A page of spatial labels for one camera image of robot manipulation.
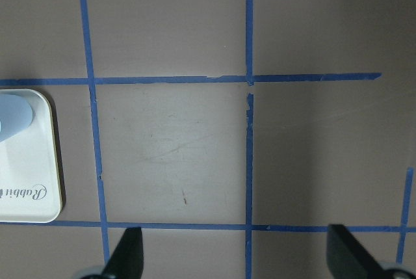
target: light blue object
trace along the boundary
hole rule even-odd
[[[25,98],[0,94],[0,142],[26,129],[32,119],[32,108]]]

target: white plastic tray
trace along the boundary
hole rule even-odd
[[[32,124],[0,142],[0,221],[51,222],[62,208],[49,102],[31,89],[1,89],[25,98]]]

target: grid square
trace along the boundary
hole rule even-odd
[[[0,78],[85,77],[79,0],[1,0]]]
[[[254,0],[254,73],[416,67],[416,0]]]
[[[400,224],[415,162],[413,91],[383,79],[255,91],[255,224]]]
[[[87,86],[32,86],[51,103],[59,140],[66,203],[57,220],[99,221],[97,176]]]
[[[73,278],[103,264],[100,228],[1,225],[0,230],[2,278]]]
[[[97,87],[109,221],[244,224],[246,85]]]
[[[396,233],[355,233],[378,261],[394,261]],[[326,233],[253,232],[253,279],[327,278]]]
[[[88,0],[98,77],[244,75],[245,0]]]
[[[114,250],[124,230],[109,230]],[[244,278],[244,232],[143,230],[143,278]]]

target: scuff mark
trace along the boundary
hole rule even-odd
[[[188,204],[187,196],[185,196],[185,192],[183,191],[183,189],[182,189],[182,196],[183,196],[183,202],[185,203],[185,205],[187,205]]]
[[[200,138],[197,138],[197,139],[194,139],[194,140],[188,141],[188,142],[184,142],[184,143],[182,143],[182,144],[178,144],[178,145],[177,145],[174,149],[172,149],[172,150],[168,150],[168,151],[166,151],[166,152],[164,152],[164,153],[161,153],[161,154],[158,154],[158,155],[152,155],[151,157],[145,157],[145,158],[143,158],[143,159],[141,159],[141,160],[138,160],[137,162],[139,163],[139,162],[143,162],[143,161],[149,161],[149,160],[152,160],[152,159],[157,159],[157,158],[164,157],[164,156],[169,155],[169,154],[171,154],[171,153],[178,152],[178,151],[179,151],[180,149],[182,149],[182,148],[186,148],[189,144],[193,144],[193,143],[195,143],[195,142],[198,142],[198,141],[201,141],[201,140],[207,139],[207,138],[212,137],[212,136],[214,136],[214,134],[209,134],[209,135],[206,135],[206,136],[203,136],[203,137],[200,137]]]

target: blue painter's tape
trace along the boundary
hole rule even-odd
[[[0,222],[0,225],[16,225],[16,226],[58,226],[58,227],[101,227],[100,222],[86,222],[76,220],[54,220],[48,223],[36,222]]]
[[[0,79],[0,86],[87,85],[88,79]]]
[[[253,79],[253,4],[254,0],[246,0],[246,68],[247,83],[252,86]]]
[[[246,279],[252,277],[252,228],[253,228],[253,120],[254,95],[247,96],[246,134]]]
[[[409,208],[411,197],[411,185],[413,183],[413,168],[409,167],[406,173],[406,182],[404,185],[403,206],[402,206],[402,219],[400,221],[400,238],[397,244],[396,263],[401,264],[403,262],[404,245],[406,242],[406,233],[409,221]]]
[[[372,81],[381,73],[255,75],[255,82]]]
[[[97,175],[99,216],[100,216],[100,221],[101,221],[101,236],[103,240],[104,261],[107,262],[110,258],[109,235],[108,235],[108,226],[107,226],[107,212],[105,210],[104,184],[101,179],[101,174],[102,174],[101,146],[99,143],[98,109],[97,109],[97,97],[96,97],[96,84],[94,80],[94,65],[93,65],[93,60],[92,60],[90,24],[88,20],[88,5],[87,5],[87,0],[79,0],[79,2],[81,5],[81,19],[82,19],[82,24],[83,24],[86,72],[88,75],[88,87],[90,89],[92,137],[94,140],[94,154],[96,158],[96,175]]]
[[[186,229],[186,230],[245,230],[245,224],[172,224],[141,222],[108,222],[110,228],[142,227],[147,229]]]
[[[221,77],[206,76],[144,76],[144,77],[96,77],[97,85],[108,84],[154,84],[154,83],[243,83],[246,81],[244,76],[224,75]]]
[[[351,232],[400,232],[397,226],[347,226]],[[327,226],[253,225],[261,232],[327,232]]]

